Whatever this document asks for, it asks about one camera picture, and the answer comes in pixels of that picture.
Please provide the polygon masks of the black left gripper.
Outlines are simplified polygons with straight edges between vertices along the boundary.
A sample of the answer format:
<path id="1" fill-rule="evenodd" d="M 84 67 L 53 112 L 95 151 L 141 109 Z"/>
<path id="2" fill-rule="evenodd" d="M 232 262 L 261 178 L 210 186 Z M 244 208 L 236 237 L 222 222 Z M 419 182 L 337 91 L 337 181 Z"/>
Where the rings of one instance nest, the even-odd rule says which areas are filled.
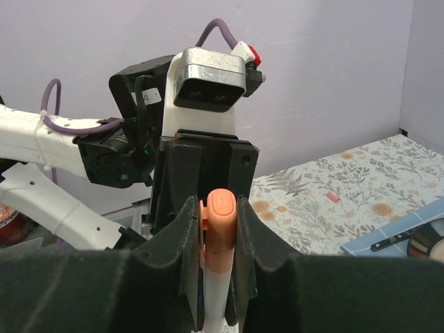
<path id="1" fill-rule="evenodd" d="M 157 234 L 190 196 L 206 200 L 214 189 L 250 196 L 259 149 L 235 135 L 178 130 L 162 137 L 156 157 L 148 222 Z"/>

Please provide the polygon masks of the pink pen cap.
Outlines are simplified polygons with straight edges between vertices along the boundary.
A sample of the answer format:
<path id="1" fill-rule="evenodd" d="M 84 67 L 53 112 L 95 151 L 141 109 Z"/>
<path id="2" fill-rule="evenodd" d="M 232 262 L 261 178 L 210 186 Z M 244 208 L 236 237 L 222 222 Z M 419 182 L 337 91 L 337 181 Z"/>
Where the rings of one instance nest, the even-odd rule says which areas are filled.
<path id="1" fill-rule="evenodd" d="M 327 192 L 327 197 L 333 202 L 338 203 L 340 201 L 340 198 L 337 194 L 335 194 L 333 191 Z"/>

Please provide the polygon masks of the grey marker with red tip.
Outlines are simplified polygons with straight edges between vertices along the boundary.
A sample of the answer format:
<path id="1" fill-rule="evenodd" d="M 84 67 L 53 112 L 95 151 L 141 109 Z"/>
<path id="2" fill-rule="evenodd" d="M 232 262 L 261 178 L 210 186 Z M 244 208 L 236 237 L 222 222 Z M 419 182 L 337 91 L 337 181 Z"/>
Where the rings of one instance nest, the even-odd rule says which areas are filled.
<path id="1" fill-rule="evenodd" d="M 203 331 L 221 332 L 228 299 L 231 272 L 213 272 L 207 264 L 203 270 L 204 324 Z"/>

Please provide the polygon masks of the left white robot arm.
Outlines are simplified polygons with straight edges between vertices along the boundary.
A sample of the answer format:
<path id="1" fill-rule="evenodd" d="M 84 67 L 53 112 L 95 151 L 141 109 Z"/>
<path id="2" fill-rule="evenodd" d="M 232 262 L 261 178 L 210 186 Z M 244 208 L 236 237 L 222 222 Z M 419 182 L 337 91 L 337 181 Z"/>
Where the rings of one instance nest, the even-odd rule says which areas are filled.
<path id="1" fill-rule="evenodd" d="M 152 189 L 148 219 L 159 232 L 198 199 L 202 247 L 228 215 L 217 197 L 248 196 L 259 155 L 235 135 L 234 105 L 263 82 L 254 55 L 192 47 L 110 77 L 120 119 L 67 119 L 1 107 L 1 202 L 79 250 L 133 248 L 133 231 L 111 222 L 41 172 L 63 169 L 91 183 Z"/>

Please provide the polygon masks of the orange pen cap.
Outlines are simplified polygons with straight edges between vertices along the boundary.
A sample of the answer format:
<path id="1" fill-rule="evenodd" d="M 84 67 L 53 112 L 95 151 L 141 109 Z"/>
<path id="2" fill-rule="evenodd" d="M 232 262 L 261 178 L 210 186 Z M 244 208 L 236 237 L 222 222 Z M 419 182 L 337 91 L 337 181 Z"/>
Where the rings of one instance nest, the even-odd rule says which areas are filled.
<path id="1" fill-rule="evenodd" d="M 198 206 L 200 265 L 214 273 L 232 269 L 237 237 L 237 201 L 227 189 L 211 191 Z"/>

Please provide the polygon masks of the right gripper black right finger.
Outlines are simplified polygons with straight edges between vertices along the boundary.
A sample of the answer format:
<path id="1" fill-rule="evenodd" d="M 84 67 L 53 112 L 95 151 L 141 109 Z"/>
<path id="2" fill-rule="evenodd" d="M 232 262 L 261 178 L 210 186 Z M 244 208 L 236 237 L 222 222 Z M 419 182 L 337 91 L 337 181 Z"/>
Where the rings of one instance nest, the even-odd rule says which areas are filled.
<path id="1" fill-rule="evenodd" d="M 443 265 L 304 255 L 241 197 L 225 319 L 240 332 L 442 332 Z"/>

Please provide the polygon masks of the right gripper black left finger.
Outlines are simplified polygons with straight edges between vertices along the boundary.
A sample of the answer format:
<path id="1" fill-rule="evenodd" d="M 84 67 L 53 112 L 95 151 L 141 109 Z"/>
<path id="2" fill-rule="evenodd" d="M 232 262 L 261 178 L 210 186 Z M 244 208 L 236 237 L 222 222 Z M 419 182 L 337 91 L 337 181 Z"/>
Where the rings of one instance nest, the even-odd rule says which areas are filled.
<path id="1" fill-rule="evenodd" d="M 2 332 L 201 327 L 198 199 L 135 250 L 1 252 Z"/>

